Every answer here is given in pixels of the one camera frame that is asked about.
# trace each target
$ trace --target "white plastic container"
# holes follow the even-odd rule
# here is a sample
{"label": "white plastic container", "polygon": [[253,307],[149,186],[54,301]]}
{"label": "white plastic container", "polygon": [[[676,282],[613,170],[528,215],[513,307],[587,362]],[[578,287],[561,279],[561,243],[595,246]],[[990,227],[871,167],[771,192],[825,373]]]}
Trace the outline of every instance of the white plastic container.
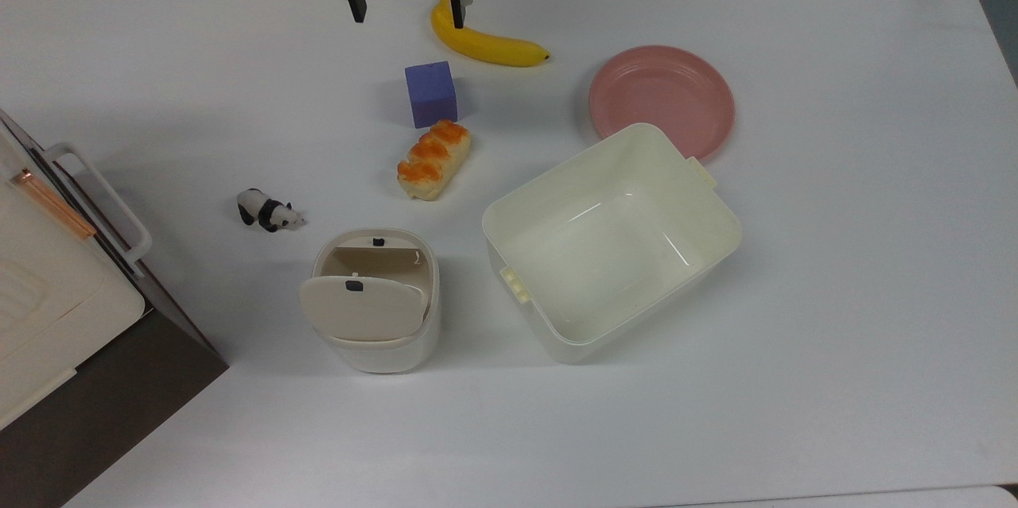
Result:
{"label": "white plastic container", "polygon": [[331,240],[300,286],[300,305],[320,337],[366,373],[402,373],[439,339],[438,259],[403,230],[363,229]]}
{"label": "white plastic container", "polygon": [[488,208],[492,268],[552,358],[576,362],[738,247],[714,186],[658,127],[633,124]]}

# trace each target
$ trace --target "banana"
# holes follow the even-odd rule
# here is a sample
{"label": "banana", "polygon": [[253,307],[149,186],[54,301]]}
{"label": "banana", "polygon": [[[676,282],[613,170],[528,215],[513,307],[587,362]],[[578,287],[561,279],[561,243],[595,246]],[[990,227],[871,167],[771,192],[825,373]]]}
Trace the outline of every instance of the banana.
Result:
{"label": "banana", "polygon": [[449,49],[471,59],[496,65],[531,67],[551,56],[544,47],[518,38],[490,36],[468,27],[457,30],[452,22],[449,0],[439,0],[432,10],[432,29]]}

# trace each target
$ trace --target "bread roll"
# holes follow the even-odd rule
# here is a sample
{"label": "bread roll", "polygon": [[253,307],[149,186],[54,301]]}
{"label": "bread roll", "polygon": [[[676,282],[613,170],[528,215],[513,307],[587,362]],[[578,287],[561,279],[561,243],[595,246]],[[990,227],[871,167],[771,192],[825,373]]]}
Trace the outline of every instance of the bread roll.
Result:
{"label": "bread roll", "polygon": [[411,197],[435,200],[459,170],[469,150],[469,131],[454,121],[438,121],[399,163],[399,185]]}

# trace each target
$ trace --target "white table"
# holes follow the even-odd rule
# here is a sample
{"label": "white table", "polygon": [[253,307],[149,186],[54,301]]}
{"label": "white table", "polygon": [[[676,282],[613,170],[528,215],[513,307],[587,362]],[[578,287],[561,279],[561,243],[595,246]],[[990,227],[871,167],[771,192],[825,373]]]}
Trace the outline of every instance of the white table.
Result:
{"label": "white table", "polygon": [[[72,506],[639,506],[1018,479],[1018,92],[977,0],[476,0],[533,69],[461,58],[435,0],[0,0],[0,105],[91,154],[149,265],[232,369]],[[743,244],[582,365],[488,267],[484,208],[596,142],[589,80],[643,44],[731,84],[706,165]],[[404,66],[449,60],[471,158],[439,202],[395,165]],[[244,227],[258,186],[304,210]],[[440,257],[420,370],[354,372],[298,284],[341,231]]]}

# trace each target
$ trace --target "open lid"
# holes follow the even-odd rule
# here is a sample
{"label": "open lid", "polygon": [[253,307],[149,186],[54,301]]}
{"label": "open lid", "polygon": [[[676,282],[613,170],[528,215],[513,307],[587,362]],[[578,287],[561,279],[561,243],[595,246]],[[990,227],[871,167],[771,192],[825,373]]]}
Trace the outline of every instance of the open lid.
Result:
{"label": "open lid", "polygon": [[428,297],[384,278],[321,276],[300,285],[300,307],[323,335],[348,341],[392,341],[420,329]]}

